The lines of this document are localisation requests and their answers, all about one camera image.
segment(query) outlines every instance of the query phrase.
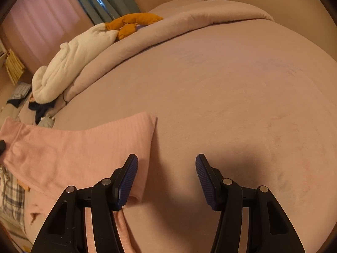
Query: wall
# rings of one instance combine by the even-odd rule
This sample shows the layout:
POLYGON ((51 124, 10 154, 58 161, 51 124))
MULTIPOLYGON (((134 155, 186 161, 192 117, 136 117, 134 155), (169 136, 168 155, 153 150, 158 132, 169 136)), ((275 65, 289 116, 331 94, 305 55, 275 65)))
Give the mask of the wall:
POLYGON ((0 38, 28 71, 35 71, 72 40, 92 27, 78 0, 18 0, 0 26, 0 38))
POLYGON ((337 61, 337 26, 319 0, 233 0, 255 5, 314 42, 337 61))
POLYGON ((0 69, 0 108, 4 106, 12 94, 14 86, 7 74, 5 66, 0 69))

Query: plush toy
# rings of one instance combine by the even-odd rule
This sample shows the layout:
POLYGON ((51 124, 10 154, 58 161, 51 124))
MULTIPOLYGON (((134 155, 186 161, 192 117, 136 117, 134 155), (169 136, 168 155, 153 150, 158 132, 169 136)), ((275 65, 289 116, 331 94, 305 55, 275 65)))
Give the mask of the plush toy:
POLYGON ((163 18, 152 13, 131 13, 117 18, 116 20, 106 23, 107 30, 119 30, 118 39, 122 40, 125 37, 136 32, 138 24, 148 26, 149 24, 161 21, 163 18))

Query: pillow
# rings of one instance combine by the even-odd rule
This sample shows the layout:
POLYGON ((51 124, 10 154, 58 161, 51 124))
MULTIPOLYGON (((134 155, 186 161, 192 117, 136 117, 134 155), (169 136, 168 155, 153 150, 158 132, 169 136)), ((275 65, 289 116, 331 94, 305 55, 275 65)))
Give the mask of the pillow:
POLYGON ((28 96, 30 91, 32 91, 31 84, 20 82, 14 89, 12 95, 9 97, 7 103, 18 108, 23 100, 28 96))
POLYGON ((159 5, 158 7, 150 10, 150 12, 166 18, 185 11, 185 6, 188 7, 191 4, 199 3, 202 1, 203 0, 173 0, 159 5))
POLYGON ((0 166, 0 210, 24 228, 25 190, 4 166, 0 166))

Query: bed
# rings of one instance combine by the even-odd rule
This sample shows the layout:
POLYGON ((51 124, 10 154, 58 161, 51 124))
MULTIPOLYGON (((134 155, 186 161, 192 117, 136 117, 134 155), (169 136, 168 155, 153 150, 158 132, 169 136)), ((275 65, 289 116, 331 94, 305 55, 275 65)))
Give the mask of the bed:
MULTIPOLYGON (((153 13, 170 16, 181 3, 189 2, 153 13)), ((124 60, 56 113, 53 128, 83 130, 142 111, 158 118, 144 200, 124 210, 136 252, 210 250, 219 215, 195 173, 204 153, 240 185, 268 186, 306 252, 328 253, 337 221, 336 80, 329 55, 275 22, 219 23, 124 60)), ((45 217, 26 218, 34 242, 45 217)), ((244 228, 240 253, 246 236, 244 228)))

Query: pink curtain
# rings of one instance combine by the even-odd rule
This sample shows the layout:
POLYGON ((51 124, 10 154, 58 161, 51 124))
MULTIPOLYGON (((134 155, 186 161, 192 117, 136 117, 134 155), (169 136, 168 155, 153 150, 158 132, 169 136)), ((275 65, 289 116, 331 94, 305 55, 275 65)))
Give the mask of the pink curtain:
POLYGON ((0 38, 34 73, 92 22, 77 0, 18 0, 0 27, 0 38))

